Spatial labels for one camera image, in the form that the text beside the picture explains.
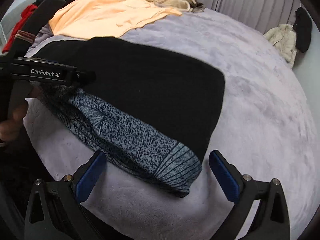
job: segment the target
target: finger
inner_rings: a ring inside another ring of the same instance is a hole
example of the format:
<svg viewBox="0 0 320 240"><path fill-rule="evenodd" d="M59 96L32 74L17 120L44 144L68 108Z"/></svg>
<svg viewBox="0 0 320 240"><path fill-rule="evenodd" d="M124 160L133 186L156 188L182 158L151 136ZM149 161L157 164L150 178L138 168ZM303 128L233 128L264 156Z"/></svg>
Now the finger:
<svg viewBox="0 0 320 240"><path fill-rule="evenodd" d="M15 121L9 119L0 123L0 134L10 134L12 132L17 132L23 125L23 120Z"/></svg>
<svg viewBox="0 0 320 240"><path fill-rule="evenodd" d="M22 120L27 115L28 107L29 107L28 102L24 100L23 104L21 104L16 109L14 109L12 113L13 120L15 121Z"/></svg>
<svg viewBox="0 0 320 240"><path fill-rule="evenodd" d="M6 134L0 133L0 139L3 140L4 142L14 141L15 139L18 138L19 132L20 132L20 130L12 132L12 133L6 133Z"/></svg>
<svg viewBox="0 0 320 240"><path fill-rule="evenodd" d="M40 88L34 87L31 92L28 94L27 98L37 98L40 95Z"/></svg>

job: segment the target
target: metal screw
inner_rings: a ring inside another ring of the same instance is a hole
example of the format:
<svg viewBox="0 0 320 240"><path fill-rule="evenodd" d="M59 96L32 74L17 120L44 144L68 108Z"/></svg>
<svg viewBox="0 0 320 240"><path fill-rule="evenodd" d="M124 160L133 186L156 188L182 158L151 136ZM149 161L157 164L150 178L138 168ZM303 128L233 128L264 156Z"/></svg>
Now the metal screw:
<svg viewBox="0 0 320 240"><path fill-rule="evenodd" d="M35 184L36 185L40 185L42 183L42 179L37 179L36 181L35 181Z"/></svg>
<svg viewBox="0 0 320 240"><path fill-rule="evenodd" d="M66 182L72 180L72 175L69 174L69 175L64 176L63 180L66 181Z"/></svg>
<svg viewBox="0 0 320 240"><path fill-rule="evenodd" d="M244 174L244 175L243 175L243 178L244 178L244 180L246 180L246 181L252 180L252 177L251 177L249 174Z"/></svg>
<svg viewBox="0 0 320 240"><path fill-rule="evenodd" d="M273 179L272 182L273 182L275 185L280 185L279 179Z"/></svg>

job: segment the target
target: orange shirt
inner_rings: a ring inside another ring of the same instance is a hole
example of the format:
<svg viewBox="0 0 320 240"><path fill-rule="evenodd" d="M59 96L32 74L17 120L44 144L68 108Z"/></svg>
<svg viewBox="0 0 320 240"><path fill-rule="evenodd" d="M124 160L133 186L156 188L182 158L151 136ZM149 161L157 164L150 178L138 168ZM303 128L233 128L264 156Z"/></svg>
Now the orange shirt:
<svg viewBox="0 0 320 240"><path fill-rule="evenodd" d="M120 37L167 15L181 16L173 8L163 8L146 0L76 0L57 11L49 21L54 35L91 39Z"/></svg>

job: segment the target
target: patterned blue fabric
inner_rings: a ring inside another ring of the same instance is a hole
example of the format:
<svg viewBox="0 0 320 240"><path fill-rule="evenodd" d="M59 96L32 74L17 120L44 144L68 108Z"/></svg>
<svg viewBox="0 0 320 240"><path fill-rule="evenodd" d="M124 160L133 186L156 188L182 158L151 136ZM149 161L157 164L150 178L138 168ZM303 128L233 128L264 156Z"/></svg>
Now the patterned blue fabric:
<svg viewBox="0 0 320 240"><path fill-rule="evenodd" d="M201 162L188 147L82 89L45 84L42 89L41 101L89 148L168 192L189 193Z"/></svg>

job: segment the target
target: plush bedspread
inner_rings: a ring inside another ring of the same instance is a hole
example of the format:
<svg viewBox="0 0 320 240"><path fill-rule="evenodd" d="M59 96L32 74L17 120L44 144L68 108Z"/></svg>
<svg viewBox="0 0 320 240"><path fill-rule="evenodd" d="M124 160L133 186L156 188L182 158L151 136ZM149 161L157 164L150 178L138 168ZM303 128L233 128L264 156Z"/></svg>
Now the plush bedspread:
<svg viewBox="0 0 320 240"><path fill-rule="evenodd" d="M208 165L209 153L218 149L243 174L281 180L296 239L320 203L318 139L305 94L278 51L257 31L208 9L168 16L122 39L220 69L226 80L222 113L188 196L164 193L108 163L83 206L134 239L210 239L233 206ZM37 99L29 105L24 123L44 165L57 180L73 174L93 152ZM238 237L246 234L257 206Z"/></svg>

